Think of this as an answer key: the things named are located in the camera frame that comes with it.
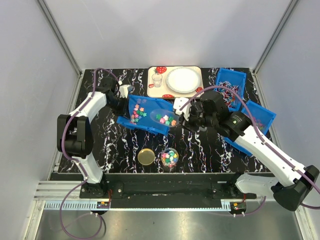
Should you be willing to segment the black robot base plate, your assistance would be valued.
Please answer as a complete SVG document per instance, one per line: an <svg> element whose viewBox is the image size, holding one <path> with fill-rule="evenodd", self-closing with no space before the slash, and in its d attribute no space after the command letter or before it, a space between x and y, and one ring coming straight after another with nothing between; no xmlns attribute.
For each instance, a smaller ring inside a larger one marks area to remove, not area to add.
<svg viewBox="0 0 320 240"><path fill-rule="evenodd" d="M236 189L239 173L108 173L102 182L86 183L80 189L81 199L102 199L111 195L121 199L132 195L183 195L213 199L255 199L254 193Z"/></svg>

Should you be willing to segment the blue bin of star candies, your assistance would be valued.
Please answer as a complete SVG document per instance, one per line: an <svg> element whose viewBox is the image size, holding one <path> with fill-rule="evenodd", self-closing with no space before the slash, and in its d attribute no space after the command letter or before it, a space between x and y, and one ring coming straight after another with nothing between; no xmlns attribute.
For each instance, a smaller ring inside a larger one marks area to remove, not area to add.
<svg viewBox="0 0 320 240"><path fill-rule="evenodd" d="M130 130L143 130L152 134L168 135L170 127L160 123L160 119L166 111L172 111L173 104L160 98L128 96L129 118L119 116L116 123Z"/></svg>

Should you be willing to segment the scooped star candies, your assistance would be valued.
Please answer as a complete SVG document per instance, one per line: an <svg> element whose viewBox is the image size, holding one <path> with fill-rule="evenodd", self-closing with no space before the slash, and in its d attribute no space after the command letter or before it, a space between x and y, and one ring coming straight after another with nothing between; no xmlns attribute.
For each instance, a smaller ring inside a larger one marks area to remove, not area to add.
<svg viewBox="0 0 320 240"><path fill-rule="evenodd" d="M158 123L167 127L175 127L179 121L179 117L177 115L168 114L156 114L155 119Z"/></svg>

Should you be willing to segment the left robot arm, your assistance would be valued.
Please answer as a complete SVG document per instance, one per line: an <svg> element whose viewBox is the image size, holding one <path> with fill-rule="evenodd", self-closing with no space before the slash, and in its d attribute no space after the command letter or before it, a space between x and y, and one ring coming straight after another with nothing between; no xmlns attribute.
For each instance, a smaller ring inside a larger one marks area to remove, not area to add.
<svg viewBox="0 0 320 240"><path fill-rule="evenodd" d="M97 198L108 193L108 183L93 155L91 122L104 107L110 108L114 115L128 119L132 89L129 84L110 80L103 86L94 87L75 110L57 118L57 150L80 170L84 191Z"/></svg>

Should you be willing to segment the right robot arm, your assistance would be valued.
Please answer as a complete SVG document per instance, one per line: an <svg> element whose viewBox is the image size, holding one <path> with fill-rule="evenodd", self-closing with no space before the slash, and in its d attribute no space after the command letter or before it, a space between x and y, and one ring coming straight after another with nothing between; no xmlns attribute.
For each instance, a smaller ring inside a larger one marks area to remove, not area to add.
<svg viewBox="0 0 320 240"><path fill-rule="evenodd" d="M228 195L239 198L243 194L255 194L275 201L289 211L303 206L316 185L320 171L314 165L305 166L278 148L257 127L251 113L229 111L223 96L211 87L197 93L200 108L192 105L191 98L175 99L173 109L180 124L187 130L216 132L249 151L273 174L272 177L238 173L227 185Z"/></svg>

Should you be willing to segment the clear plastic scoop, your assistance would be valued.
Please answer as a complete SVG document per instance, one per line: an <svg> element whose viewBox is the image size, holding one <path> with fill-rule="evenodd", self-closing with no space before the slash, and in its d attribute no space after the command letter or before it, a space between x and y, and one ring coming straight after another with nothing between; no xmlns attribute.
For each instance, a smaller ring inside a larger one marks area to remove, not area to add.
<svg viewBox="0 0 320 240"><path fill-rule="evenodd" d="M181 126L180 116L174 111L158 108L150 113L150 118L162 126L175 128Z"/></svg>

